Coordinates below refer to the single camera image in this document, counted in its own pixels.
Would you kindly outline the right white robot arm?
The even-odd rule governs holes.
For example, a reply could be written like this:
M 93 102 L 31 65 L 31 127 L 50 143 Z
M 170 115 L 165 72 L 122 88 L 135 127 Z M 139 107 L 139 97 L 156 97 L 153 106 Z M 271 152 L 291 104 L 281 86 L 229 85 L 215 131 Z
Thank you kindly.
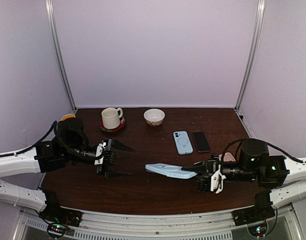
M 252 220 L 261 220 L 269 207 L 278 209 L 306 198 L 306 158 L 296 158 L 281 148 L 255 138 L 240 138 L 226 145 L 221 155 L 182 167 L 196 173 L 198 190 L 219 194 L 224 182 L 254 182 L 265 191 L 249 210 Z

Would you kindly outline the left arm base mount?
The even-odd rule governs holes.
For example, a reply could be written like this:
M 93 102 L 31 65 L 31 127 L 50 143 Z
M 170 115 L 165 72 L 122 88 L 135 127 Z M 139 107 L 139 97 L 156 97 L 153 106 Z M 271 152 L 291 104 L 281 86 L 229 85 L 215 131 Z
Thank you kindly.
M 61 207 L 59 203 L 47 203 L 38 216 L 47 224 L 46 232 L 49 237 L 58 239 L 63 237 L 71 227 L 79 227 L 83 213 Z

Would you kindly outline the purple phone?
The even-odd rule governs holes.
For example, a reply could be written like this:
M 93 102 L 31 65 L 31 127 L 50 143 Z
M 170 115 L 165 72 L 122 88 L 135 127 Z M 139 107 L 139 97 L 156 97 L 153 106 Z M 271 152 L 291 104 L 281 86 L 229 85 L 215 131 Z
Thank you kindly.
M 204 132 L 193 132 L 192 137 L 196 150 L 199 153 L 208 153 L 211 151 L 210 145 Z

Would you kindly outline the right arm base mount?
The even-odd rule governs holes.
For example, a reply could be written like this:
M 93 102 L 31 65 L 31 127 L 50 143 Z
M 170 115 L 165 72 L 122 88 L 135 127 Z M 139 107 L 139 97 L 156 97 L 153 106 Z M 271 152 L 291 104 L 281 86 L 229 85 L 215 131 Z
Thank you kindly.
M 256 202 L 254 206 L 234 210 L 232 217 L 235 226 L 247 226 L 248 233 L 257 239 L 271 233 L 277 223 L 278 212 L 271 202 Z M 275 217 L 273 227 L 269 229 L 268 219 Z

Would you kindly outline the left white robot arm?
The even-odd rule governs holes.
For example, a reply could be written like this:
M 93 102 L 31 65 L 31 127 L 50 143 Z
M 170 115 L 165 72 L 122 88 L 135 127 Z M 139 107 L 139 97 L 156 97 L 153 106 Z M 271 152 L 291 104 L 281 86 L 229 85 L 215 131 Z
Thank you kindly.
M 106 179 L 120 173 L 110 171 L 116 162 L 114 149 L 135 152 L 114 138 L 103 139 L 98 145 L 90 145 L 79 118 L 54 121 L 47 133 L 36 143 L 21 150 L 0 154 L 0 201 L 46 213 L 54 222 L 65 218 L 55 192 L 32 190 L 2 181 L 27 173 L 49 173 L 66 167 L 68 162 L 97 166 Z

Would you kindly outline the phone blue case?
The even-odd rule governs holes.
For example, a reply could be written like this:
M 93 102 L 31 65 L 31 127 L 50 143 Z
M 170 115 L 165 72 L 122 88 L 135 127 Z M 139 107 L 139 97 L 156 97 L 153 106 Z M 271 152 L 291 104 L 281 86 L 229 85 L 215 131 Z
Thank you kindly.
M 186 131 L 175 131 L 173 133 L 173 138 L 179 155 L 188 155 L 193 153 L 194 150 Z
M 170 165 L 165 163 L 146 164 L 145 169 L 149 172 L 160 174 L 174 179 L 191 179 L 198 174 L 193 171 L 182 170 L 181 166 Z

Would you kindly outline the pink phone case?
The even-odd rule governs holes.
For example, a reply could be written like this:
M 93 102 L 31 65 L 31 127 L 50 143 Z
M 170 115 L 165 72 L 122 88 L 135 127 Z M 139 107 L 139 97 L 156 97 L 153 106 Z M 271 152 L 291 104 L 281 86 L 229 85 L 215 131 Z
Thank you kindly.
M 224 162 L 224 163 L 235 163 L 236 162 L 236 159 L 230 152 L 226 152 L 224 156 L 220 154 L 218 158 L 220 162 Z

